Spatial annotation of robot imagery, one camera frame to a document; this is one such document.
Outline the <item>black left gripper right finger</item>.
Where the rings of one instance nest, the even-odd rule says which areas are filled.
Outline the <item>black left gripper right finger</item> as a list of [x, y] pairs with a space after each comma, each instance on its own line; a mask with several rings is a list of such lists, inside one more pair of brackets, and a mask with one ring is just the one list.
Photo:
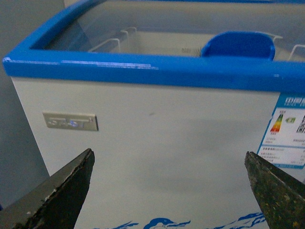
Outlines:
[[305, 185], [254, 152], [244, 165], [253, 195], [271, 229], [305, 227]]

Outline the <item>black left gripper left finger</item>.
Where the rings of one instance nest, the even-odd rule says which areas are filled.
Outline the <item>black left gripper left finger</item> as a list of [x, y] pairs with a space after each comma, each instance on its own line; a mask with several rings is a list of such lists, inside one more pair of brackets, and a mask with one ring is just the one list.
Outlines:
[[72, 229], [86, 199], [94, 152], [86, 149], [0, 212], [2, 229]]

